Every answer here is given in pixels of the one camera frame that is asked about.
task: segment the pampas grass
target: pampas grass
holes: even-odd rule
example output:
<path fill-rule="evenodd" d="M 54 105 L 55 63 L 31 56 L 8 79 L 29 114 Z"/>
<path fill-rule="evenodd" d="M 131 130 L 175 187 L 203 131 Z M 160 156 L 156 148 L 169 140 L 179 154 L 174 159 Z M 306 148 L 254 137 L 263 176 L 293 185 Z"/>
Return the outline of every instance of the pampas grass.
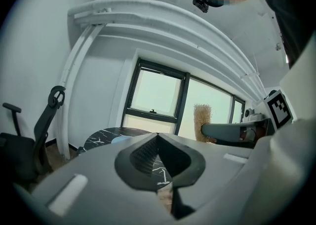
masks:
<path fill-rule="evenodd" d="M 216 139 L 207 137 L 202 134 L 202 126 L 207 123 L 211 123 L 212 108 L 207 104 L 195 104 L 194 105 L 194 131 L 196 140 L 203 143 L 215 143 Z"/>

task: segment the floor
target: floor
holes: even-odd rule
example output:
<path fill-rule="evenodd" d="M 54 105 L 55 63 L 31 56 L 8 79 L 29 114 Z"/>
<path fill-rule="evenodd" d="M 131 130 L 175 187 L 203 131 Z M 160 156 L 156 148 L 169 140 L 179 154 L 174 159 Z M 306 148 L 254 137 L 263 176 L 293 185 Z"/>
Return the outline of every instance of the floor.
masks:
<path fill-rule="evenodd" d="M 46 154 L 48 157 L 48 161 L 50 166 L 52 167 L 53 171 L 56 171 L 60 167 L 67 164 L 69 161 L 64 160 L 64 158 L 59 154 L 58 148 L 56 144 L 50 145 L 46 148 Z M 70 149 L 70 157 L 71 159 L 74 159 L 76 156 L 76 152 L 72 149 Z M 37 182 L 35 184 L 32 184 L 29 188 L 29 191 L 32 191 L 44 178 L 46 178 L 49 174 L 45 174 L 42 176 L 39 176 L 37 178 Z M 164 188 L 161 188 L 157 192 L 157 196 L 161 203 L 164 205 L 164 207 L 171 212 L 171 204 L 172 204 L 172 183 L 168 184 Z"/>
<path fill-rule="evenodd" d="M 73 159 L 76 156 L 76 152 L 73 149 L 69 149 L 70 158 Z M 48 161 L 53 171 L 56 171 L 63 165 L 67 164 L 69 161 L 64 160 L 64 158 L 59 154 L 56 144 L 50 145 L 46 148 L 46 154 Z"/>

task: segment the chair armrest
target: chair armrest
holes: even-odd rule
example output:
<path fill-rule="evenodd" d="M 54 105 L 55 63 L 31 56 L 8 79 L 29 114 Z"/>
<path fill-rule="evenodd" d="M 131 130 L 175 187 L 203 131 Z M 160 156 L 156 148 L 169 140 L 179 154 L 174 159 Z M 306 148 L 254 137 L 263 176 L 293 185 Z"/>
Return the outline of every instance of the chair armrest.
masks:
<path fill-rule="evenodd" d="M 2 106 L 6 109 L 9 109 L 11 110 L 12 112 L 15 112 L 15 113 L 20 113 L 22 110 L 14 105 L 11 105 L 9 103 L 3 103 Z"/>

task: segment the chair backrest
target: chair backrest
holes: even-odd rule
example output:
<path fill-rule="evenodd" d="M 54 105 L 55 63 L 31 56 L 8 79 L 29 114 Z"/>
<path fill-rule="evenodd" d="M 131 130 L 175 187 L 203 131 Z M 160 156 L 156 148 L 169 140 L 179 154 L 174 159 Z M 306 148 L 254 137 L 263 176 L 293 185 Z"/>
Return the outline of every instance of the chair backrest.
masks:
<path fill-rule="evenodd" d="M 64 103 L 65 90 L 66 89 L 63 86 L 53 87 L 48 96 L 48 105 L 46 106 L 44 112 L 41 114 L 39 120 L 34 127 L 35 144 L 33 149 L 33 161 L 35 169 L 39 174 L 46 172 L 49 168 L 44 145 L 48 136 L 48 128 L 52 120 L 54 119 L 57 110 Z M 62 95 L 63 98 L 61 101 L 58 101 L 60 95 Z"/>

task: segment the window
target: window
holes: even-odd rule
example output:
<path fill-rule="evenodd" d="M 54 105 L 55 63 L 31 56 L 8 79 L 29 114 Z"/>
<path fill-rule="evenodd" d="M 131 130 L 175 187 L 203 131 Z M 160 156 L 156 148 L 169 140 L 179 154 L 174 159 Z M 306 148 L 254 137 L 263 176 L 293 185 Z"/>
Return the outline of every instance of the window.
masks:
<path fill-rule="evenodd" d="M 179 136 L 195 140 L 194 105 L 211 106 L 211 123 L 229 123 L 232 96 L 194 78 L 190 79 Z"/>
<path fill-rule="evenodd" d="M 211 123 L 240 123 L 245 107 L 243 100 L 214 84 L 138 59 L 121 126 L 195 140 L 195 104 L 211 106 Z"/>
<path fill-rule="evenodd" d="M 189 73 L 138 60 L 121 126 L 178 134 Z"/>

